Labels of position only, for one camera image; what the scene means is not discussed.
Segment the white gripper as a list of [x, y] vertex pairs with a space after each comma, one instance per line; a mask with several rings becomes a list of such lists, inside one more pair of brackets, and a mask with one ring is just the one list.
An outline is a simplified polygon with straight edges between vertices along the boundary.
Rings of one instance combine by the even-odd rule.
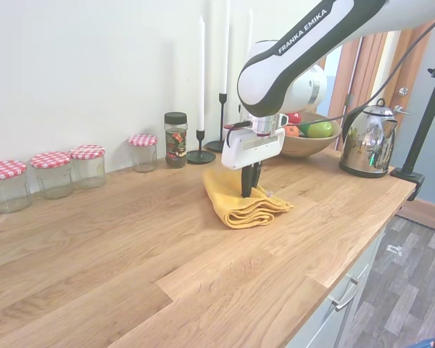
[[284, 137], [283, 128], [264, 137], [259, 137], [248, 128], [232, 130], [228, 134], [223, 145], [221, 163], [231, 170], [241, 169], [241, 196], [243, 198], [249, 197], [252, 187], [257, 188], [258, 186], [261, 161], [281, 153]]

